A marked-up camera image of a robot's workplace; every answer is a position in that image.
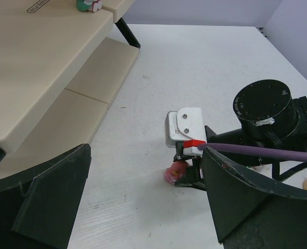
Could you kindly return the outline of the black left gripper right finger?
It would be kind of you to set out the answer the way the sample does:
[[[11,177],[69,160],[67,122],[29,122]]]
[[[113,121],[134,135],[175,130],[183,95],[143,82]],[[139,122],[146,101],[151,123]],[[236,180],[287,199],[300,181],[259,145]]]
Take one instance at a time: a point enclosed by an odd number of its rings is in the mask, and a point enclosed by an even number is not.
[[[286,185],[206,148],[201,166],[224,248],[307,248],[307,190]]]

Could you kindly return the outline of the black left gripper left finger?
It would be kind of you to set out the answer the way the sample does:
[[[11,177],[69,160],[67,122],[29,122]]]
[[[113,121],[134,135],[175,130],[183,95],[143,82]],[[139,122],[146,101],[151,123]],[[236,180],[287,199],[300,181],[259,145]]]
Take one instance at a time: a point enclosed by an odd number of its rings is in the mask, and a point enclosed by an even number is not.
[[[80,144],[0,179],[0,248],[67,248],[90,164]]]

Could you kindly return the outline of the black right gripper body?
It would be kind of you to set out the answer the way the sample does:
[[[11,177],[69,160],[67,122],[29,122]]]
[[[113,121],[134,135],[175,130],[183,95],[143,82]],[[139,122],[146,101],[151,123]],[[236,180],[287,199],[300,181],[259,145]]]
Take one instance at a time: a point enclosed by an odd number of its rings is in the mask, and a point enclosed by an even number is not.
[[[176,163],[174,172],[189,179],[203,179],[201,161],[203,150],[199,146],[205,145],[205,141],[177,141],[175,144],[176,154],[173,158],[173,165]]]

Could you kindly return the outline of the pink figure flower wreath toy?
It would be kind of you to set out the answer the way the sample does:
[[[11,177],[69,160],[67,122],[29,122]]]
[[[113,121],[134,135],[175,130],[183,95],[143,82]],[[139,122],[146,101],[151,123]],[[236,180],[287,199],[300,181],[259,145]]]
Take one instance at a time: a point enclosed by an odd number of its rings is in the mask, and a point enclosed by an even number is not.
[[[76,9],[81,12],[97,12],[102,8],[101,0],[76,0]]]

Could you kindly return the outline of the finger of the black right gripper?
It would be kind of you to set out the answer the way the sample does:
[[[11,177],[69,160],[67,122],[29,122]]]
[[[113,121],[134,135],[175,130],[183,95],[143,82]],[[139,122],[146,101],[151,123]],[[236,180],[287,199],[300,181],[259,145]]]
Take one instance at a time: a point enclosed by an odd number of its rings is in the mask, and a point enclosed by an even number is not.
[[[176,187],[194,188],[206,191],[204,180],[201,177],[201,171],[198,167],[187,167],[185,173],[175,181]]]

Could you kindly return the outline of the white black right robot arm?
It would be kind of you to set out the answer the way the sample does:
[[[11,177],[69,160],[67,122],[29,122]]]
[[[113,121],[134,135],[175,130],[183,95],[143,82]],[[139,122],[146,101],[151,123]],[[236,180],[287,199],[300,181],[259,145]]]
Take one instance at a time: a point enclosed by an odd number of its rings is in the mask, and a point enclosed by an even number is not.
[[[204,190],[200,162],[207,147],[248,168],[269,164],[280,182],[307,168],[306,97],[294,99],[285,83],[264,79],[236,95],[233,112],[241,128],[222,134],[204,125],[199,107],[167,114],[165,141],[176,153],[166,181]]]

